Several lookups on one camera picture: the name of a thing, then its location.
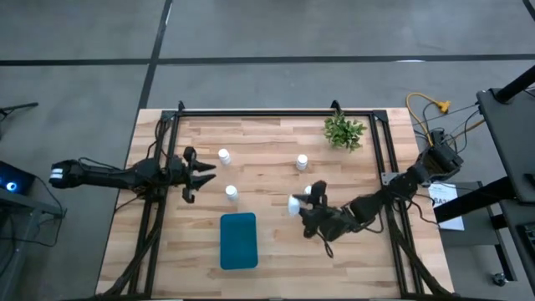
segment concrete floor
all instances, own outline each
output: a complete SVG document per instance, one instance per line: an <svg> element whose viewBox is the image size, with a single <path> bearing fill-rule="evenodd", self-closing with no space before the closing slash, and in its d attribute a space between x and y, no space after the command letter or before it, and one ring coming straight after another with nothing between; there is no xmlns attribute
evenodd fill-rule
<svg viewBox="0 0 535 301"><path fill-rule="evenodd" d="M164 0L0 0L0 60L148 59ZM534 54L535 22L513 0L175 0L162 58L277 55ZM475 103L535 61L159 66L149 108L401 107L409 92ZM3 123L2 160L42 178L50 164L88 156L125 163L146 66L0 67L0 106L38 101ZM425 101L413 100L421 112ZM473 110L431 122L453 130ZM429 116L435 116L434 109ZM505 174L486 126L469 134L453 181ZM48 197L36 191L36 196ZM58 245L32 246L13 299L90 296L117 191L57 190L69 209ZM43 230L51 239L54 227ZM500 272L493 247L446 249L456 291L467 297L532 300L510 237L519 281Z"/></svg>

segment white label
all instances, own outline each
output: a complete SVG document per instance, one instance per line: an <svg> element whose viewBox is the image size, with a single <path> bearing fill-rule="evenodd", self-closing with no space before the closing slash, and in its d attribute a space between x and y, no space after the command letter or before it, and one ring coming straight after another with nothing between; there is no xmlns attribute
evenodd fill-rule
<svg viewBox="0 0 535 301"><path fill-rule="evenodd" d="M454 184L431 184L429 187L429 196L435 201L433 208L445 204L457 198L457 189ZM465 225L462 217L452 218L449 221L439 224L441 229L464 231Z"/></svg>

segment potted plant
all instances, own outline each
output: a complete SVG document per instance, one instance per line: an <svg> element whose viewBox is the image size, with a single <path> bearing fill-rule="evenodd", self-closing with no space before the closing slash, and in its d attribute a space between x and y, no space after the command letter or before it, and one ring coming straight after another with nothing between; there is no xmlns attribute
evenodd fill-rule
<svg viewBox="0 0 535 301"><path fill-rule="evenodd" d="M353 122L345 119L343 112L336 112L334 116L325 120L324 134L332 147L345 146L352 152L362 145L359 143L362 131L367 128L357 120Z"/></svg>

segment small white bottle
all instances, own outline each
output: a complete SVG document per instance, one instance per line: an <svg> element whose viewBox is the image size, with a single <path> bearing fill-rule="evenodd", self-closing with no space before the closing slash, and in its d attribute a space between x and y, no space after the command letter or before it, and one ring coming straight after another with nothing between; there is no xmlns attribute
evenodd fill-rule
<svg viewBox="0 0 535 301"><path fill-rule="evenodd" d="M237 201L237 189L236 187L229 185L225 188L225 193L227 194L227 199L229 201Z"/></svg>
<svg viewBox="0 0 535 301"><path fill-rule="evenodd" d="M308 157L306 155L299 155L297 161L295 162L295 166L300 171L304 171L304 169L307 168L307 163Z"/></svg>
<svg viewBox="0 0 535 301"><path fill-rule="evenodd" d="M293 196L290 196L288 198L288 213L290 214L290 217L295 217L299 214L299 208L301 206L299 205L299 200L296 199Z"/></svg>
<svg viewBox="0 0 535 301"><path fill-rule="evenodd" d="M231 154L228 153L228 150L220 149L217 153L219 155L219 160L223 165L231 164Z"/></svg>

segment butcher block tabletop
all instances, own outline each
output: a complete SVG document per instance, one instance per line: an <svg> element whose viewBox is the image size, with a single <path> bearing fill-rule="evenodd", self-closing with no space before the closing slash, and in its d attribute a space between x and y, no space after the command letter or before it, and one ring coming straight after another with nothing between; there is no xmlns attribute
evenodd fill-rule
<svg viewBox="0 0 535 301"><path fill-rule="evenodd" d="M404 171L419 153L410 116L406 109L385 110L398 165ZM161 111L140 111L127 166L145 158ZM379 190L369 119L346 119L368 127L360 140L362 147L351 153L329 145L323 133L324 116L181 117L176 154L181 156L186 146L193 146L199 161L217 166L209 171L217 177L195 192L194 204L182 200L181 186L170 189L152 298L399 297L384 212L385 230L381 234L344 234L330 243L334 258L327 256L318 236L304 238L301 218L288 214L288 195L303 193L306 186L319 180L328 183L329 205L335 207ZM385 165L390 166L381 128L379 133ZM228 166L219 161L217 152L222 148L230 153ZM308 157L304 171L295 166L300 154ZM225 187L229 185L237 188L236 202L227 200ZM133 192L121 191L117 207L133 197ZM434 221L431 203L419 196L414 200L423 208L424 217ZM142 212L143 200L137 200L115 213L96 293L110 288L133 258ZM223 270L220 219L223 214L237 212L256 215L258 265ZM414 206L409 217L418 255L441 285L452 291L438 227L421 221ZM379 230L380 220L369 228ZM140 288L145 283L147 262L141 266ZM404 266L411 291L406 258Z"/></svg>

